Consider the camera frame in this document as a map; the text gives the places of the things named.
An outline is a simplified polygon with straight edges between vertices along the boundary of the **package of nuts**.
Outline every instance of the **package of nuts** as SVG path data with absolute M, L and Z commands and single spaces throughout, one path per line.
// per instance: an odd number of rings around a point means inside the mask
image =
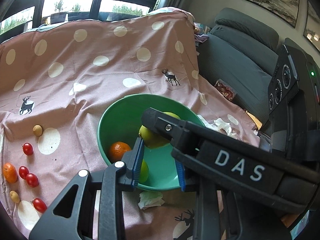
M 221 79 L 217 80 L 214 87 L 229 101 L 232 101 L 236 96 L 236 91 Z

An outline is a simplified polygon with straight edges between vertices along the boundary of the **gray couch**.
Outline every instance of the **gray couch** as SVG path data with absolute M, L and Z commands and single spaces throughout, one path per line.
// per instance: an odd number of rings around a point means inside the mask
M 199 73 L 212 85 L 218 79 L 236 91 L 233 103 L 247 109 L 271 135 L 268 85 L 276 67 L 279 35 L 269 26 L 231 8 L 215 18 L 209 39 L 200 44 Z

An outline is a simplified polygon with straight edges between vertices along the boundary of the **white lettering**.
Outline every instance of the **white lettering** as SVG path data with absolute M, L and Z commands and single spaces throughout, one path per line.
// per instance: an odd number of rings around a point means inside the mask
M 224 161 L 221 163 L 221 162 L 220 162 L 220 159 L 221 159 L 222 155 L 225 155 L 226 158 L 225 158 Z M 217 164 L 217 165 L 219 165 L 219 166 L 224 166 L 224 165 L 227 164 L 228 160 L 229 160 L 229 153 L 227 153 L 227 152 L 224 151 L 224 150 L 220 150 L 220 152 L 219 152 L 219 154 L 218 154 L 218 157 L 217 157 L 217 159 L 216 159 L 216 161 L 215 161 L 215 164 Z
M 240 175 L 242 176 L 244 171 L 244 159 L 241 159 L 241 161 L 239 161 L 237 165 L 232 168 L 231 171 L 240 171 Z
M 259 172 L 258 171 L 258 169 L 261 169 L 261 170 L 265 170 L 265 167 L 264 166 L 262 166 L 262 165 L 257 165 L 255 168 L 254 168 L 254 173 L 256 174 L 256 175 L 258 175 L 258 177 L 256 178 L 256 177 L 254 177 L 253 175 L 251 175 L 250 176 L 250 179 L 252 179 L 253 181 L 259 181 L 261 178 L 262 178 L 262 174 L 261 174 L 261 172 Z

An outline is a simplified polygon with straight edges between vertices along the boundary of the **green fruit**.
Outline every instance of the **green fruit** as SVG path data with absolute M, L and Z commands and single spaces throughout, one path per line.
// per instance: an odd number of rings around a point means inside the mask
M 164 112 L 164 114 L 180 119 L 179 116 L 170 112 Z M 150 149 L 161 147 L 170 142 L 143 125 L 139 129 L 139 136 L 143 139 L 144 145 Z
M 149 177 L 149 167 L 145 160 L 142 160 L 139 183 L 144 183 Z

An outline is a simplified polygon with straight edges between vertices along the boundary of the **green plastic basin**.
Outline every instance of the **green plastic basin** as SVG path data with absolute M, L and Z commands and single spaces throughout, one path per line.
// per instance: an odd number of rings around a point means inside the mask
M 133 148 L 142 125 L 142 113 L 149 107 L 161 112 L 172 112 L 182 120 L 203 125 L 194 112 L 170 98 L 149 94 L 125 96 L 109 106 L 99 122 L 98 146 L 107 165 L 111 165 L 108 159 L 108 150 L 111 144 L 121 141 Z M 149 167 L 149 178 L 143 184 L 138 184 L 138 188 L 149 191 L 179 188 L 177 170 L 171 156 L 171 150 L 170 144 L 157 149 L 145 147 L 144 160 Z

